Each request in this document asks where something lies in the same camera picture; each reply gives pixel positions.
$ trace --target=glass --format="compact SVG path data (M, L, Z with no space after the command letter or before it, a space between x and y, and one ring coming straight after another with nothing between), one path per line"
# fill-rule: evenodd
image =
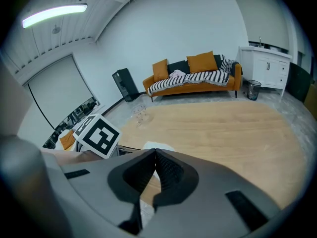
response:
M139 104L135 106L132 110L132 116L137 120L137 125L144 125L147 122L151 121L151 116L145 108L144 104Z

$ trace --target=white cloth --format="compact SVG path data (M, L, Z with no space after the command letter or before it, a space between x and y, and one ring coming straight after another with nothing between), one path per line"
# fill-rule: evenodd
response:
M176 69L174 72L172 72L169 77L181 77L181 76L185 76L186 74L178 69Z

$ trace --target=countertop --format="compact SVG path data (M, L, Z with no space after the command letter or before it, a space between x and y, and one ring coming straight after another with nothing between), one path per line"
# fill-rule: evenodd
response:
M270 53L270 54L274 54L274 55L278 55L278 56L281 56L281 57L292 59L292 56L290 56L288 54L285 54L285 53L282 53L282 52L278 52L278 51L274 51L274 50L264 49L264 48L248 46L248 47L239 47L239 49L240 50L253 50L253 51L266 52L266 53Z

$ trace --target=wooden table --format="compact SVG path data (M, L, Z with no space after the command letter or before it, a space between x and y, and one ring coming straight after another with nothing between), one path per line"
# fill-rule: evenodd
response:
M265 191L283 209L304 183L304 154L291 127L277 111L257 102L218 102L157 106L153 119L122 128L120 145L142 149L147 141L225 165ZM151 197L160 185L152 179L143 193Z

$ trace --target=white cabinet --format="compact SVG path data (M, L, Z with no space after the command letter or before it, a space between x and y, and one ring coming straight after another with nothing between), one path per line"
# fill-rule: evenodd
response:
M285 90L291 56L256 47L240 47L243 78L256 80L262 87Z

